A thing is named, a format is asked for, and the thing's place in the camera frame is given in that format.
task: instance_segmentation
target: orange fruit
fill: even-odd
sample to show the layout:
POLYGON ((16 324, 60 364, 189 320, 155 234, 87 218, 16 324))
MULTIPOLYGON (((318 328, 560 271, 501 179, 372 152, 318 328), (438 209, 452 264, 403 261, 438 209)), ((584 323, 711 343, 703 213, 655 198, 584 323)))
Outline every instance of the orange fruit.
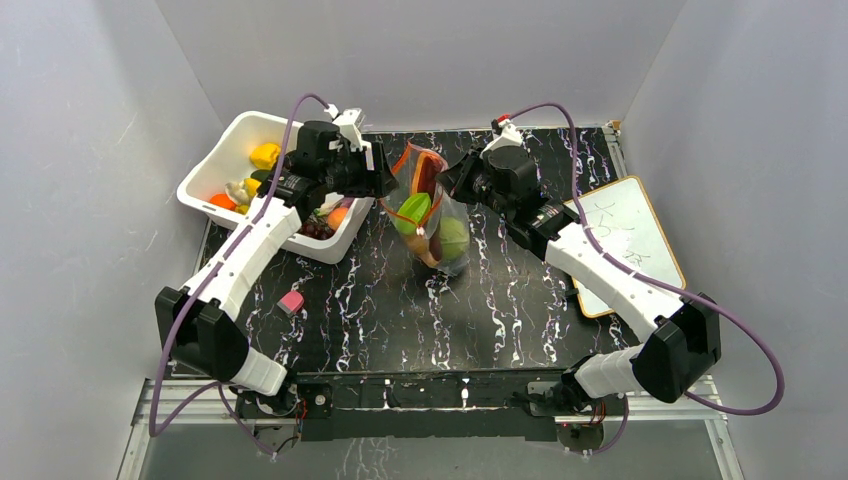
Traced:
POLYGON ((329 225, 333 231, 337 231, 339 227, 342 226, 345 216, 347 216, 347 207, 339 207, 327 215, 327 225, 329 225))
POLYGON ((230 200, 230 197, 228 197, 226 193, 213 195, 212 198, 209 199, 209 203, 216 207, 226 208, 227 210, 235 210, 236 208, 236 202, 230 200))

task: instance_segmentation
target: white joint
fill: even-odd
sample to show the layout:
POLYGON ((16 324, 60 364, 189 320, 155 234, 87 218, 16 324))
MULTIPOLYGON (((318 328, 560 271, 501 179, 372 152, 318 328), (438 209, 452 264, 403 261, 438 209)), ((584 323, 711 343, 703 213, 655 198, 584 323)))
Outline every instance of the white joint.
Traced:
POLYGON ((509 118, 505 118, 498 122, 498 127, 501 129, 501 133, 495 135, 495 138, 486 145, 483 152, 507 146, 520 147, 524 143, 524 139, 521 138, 521 133, 517 128, 515 128, 515 125, 512 124, 512 120, 509 118))
POLYGON ((612 353, 595 355, 574 374, 577 383, 590 398, 601 398, 620 392, 638 392, 642 386, 633 373, 631 360, 639 355, 643 345, 628 347, 612 353))
POLYGON ((324 109, 325 112, 330 116, 331 119, 335 120, 336 117, 339 116, 339 108, 332 103, 324 109))
POLYGON ((262 395, 276 395, 286 378, 286 368, 259 353, 253 347, 247 351, 238 373, 231 382, 255 390, 262 395))
POLYGON ((361 109, 348 108, 333 120, 333 125, 339 127, 339 133, 350 142, 350 149, 354 152, 361 151, 363 148, 366 151, 371 150, 371 143, 363 140, 362 133, 359 131, 359 124, 364 117, 361 109))

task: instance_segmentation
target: black marble table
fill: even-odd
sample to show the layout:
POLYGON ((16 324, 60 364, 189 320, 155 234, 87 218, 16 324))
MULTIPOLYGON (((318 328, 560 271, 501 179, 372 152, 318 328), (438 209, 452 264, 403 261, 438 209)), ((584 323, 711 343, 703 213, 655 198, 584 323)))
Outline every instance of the black marble table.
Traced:
MULTIPOLYGON (((566 131, 525 131, 545 192, 571 197, 566 131)), ((489 132, 453 131, 371 135, 385 143, 389 162, 407 141, 458 162, 489 132)), ((578 184, 586 192, 615 180, 600 128, 579 132, 578 184)), ((586 354, 636 343, 615 315, 586 319, 562 272, 517 247, 499 218, 469 209, 471 260, 456 276, 428 269, 409 253, 375 203, 356 240, 337 265, 280 252, 248 295, 237 320, 251 344, 298 372, 433 371, 566 367, 586 354), (299 291, 303 310, 288 318, 276 302, 299 291)), ((229 231, 212 225, 204 260, 229 231)), ((177 367, 174 375, 190 374, 177 367)))

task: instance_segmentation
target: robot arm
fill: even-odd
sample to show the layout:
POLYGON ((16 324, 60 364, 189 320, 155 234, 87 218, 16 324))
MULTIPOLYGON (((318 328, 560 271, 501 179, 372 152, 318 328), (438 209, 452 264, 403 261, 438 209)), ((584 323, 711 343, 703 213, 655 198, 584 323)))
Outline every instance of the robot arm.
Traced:
POLYGON ((250 347, 235 326, 233 320, 238 318, 241 304, 271 258, 324 202, 327 193, 383 197, 397 187, 382 145, 362 139, 358 129, 361 111, 351 109, 339 114, 331 106, 328 113, 332 123, 307 121, 299 127, 297 149, 285 154, 276 191, 269 191, 269 177, 218 252, 179 291, 165 287, 156 297, 164 345, 183 305, 199 291, 177 333, 171 357, 215 380, 255 392, 274 410, 287 410, 289 406, 290 399, 281 389, 287 370, 250 347), (257 221, 258 212, 266 208, 267 195, 272 198, 257 221))
POLYGON ((582 410, 592 399, 646 390, 676 401, 721 357, 718 315, 643 283, 604 259, 586 238, 586 226, 562 203, 542 194, 536 165, 508 118, 492 122, 495 138, 468 151, 437 180, 467 204, 498 213, 521 247, 579 280, 612 307, 641 345, 589 355, 569 368, 547 399, 582 410))

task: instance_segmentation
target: clear plastic bag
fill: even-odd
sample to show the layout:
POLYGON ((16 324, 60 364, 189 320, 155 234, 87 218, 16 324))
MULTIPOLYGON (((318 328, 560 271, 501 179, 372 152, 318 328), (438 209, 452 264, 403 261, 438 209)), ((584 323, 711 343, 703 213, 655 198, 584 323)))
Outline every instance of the clear plastic bag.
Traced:
POLYGON ((468 210, 436 182, 448 168, 438 153, 408 143, 392 166, 399 187, 380 204, 407 248, 428 267, 456 275, 468 264, 468 210))

